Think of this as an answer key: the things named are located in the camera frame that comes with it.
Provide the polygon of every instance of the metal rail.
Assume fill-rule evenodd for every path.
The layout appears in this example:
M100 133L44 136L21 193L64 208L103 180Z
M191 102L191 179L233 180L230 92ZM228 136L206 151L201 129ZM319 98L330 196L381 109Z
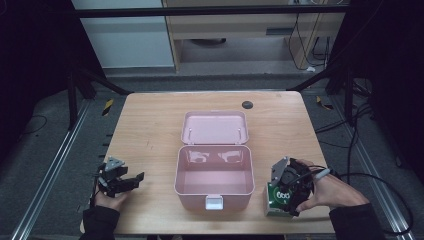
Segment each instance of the metal rail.
M333 102L334 107L338 111L340 117L343 119L343 104L341 103L340 99L337 96L330 96L330 99ZM349 124L346 123L344 126L349 136L353 137L353 129L349 126ZM365 146L362 144L361 139L358 139L355 145L355 149L364 172L376 177L380 177L380 174L372 163L372 160L368 155ZM396 232L406 230L408 228L408 223L403 217L402 212L400 211L395 199L393 198L390 189L388 189L385 184L375 179L370 180L370 183L392 229ZM399 240L415 239L412 232L398 236L397 238Z
M296 14L296 13L342 13L365 10L365 6L337 5L258 5L258 6L210 6L210 7L166 7L126 9L81 9L53 11L49 13L78 18L112 17L158 17L193 15L240 15L240 14Z
M82 106L78 114L79 115L78 121L76 122L74 128L69 130L68 133L66 134L65 139L62 142L62 145L60 146L58 152L56 153L56 156L53 159L49 167L49 170L47 171L43 181L41 182L40 187L37 190L37 193L32 199L31 204L26 210L18 226L15 228L14 232L12 233L12 236L11 236L12 240L25 240L28 238L32 230L32 227L34 226L35 221L37 220L37 217L40 214L41 209L44 206L44 203L46 202L46 199L50 193L50 190L52 189L53 184L55 183L56 178L59 175L59 172L63 166L63 163L65 162L66 157L68 156L68 153L72 147L72 144L74 143L74 140L76 136L78 135L78 132L82 126L82 123L84 122L84 119L87 115L88 108L90 106L90 102L91 101L89 100L84 100L82 102Z

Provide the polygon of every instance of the wooden table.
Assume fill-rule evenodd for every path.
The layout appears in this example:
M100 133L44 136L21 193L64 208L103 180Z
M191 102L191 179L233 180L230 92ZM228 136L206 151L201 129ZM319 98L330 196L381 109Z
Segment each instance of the wooden table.
M252 109L244 109L243 101ZM184 209L175 190L178 150L186 112L240 110L246 114L256 188L243 211ZM265 217L262 192L271 166L283 156L326 165L302 96L297 92L135 93L128 96L107 156L126 162L124 178L145 179L121 211L120 234L290 234L330 233L327 207L298 218Z

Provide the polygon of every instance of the cabinet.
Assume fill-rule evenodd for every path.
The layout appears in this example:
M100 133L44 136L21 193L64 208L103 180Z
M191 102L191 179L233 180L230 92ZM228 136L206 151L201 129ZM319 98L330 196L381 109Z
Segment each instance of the cabinet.
M319 4L334 4L340 1L319 0L315 2ZM290 4L290 1L162 0L162 3L164 7L281 6ZM291 35L289 47L293 53L293 60L299 68L304 68L307 66L305 56L313 48L315 39L317 37L336 36L343 16L343 13L170 16L166 18L166 21L174 63L177 69L179 68L182 43L186 39L257 38Z

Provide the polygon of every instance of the white cabinet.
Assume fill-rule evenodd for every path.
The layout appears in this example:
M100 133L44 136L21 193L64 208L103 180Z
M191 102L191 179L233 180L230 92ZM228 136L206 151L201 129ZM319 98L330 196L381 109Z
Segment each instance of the white cabinet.
M72 0L76 9L162 7L161 0ZM164 17L86 18L81 22L104 69L173 67Z

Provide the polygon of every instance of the sleeve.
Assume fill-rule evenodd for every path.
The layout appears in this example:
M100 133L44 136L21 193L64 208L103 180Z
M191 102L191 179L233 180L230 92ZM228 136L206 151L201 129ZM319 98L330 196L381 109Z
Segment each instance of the sleeve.
M80 240L114 240L113 231L119 220L119 212L96 206L83 212L85 233Z
M386 239L371 203L336 208L330 219L337 239Z

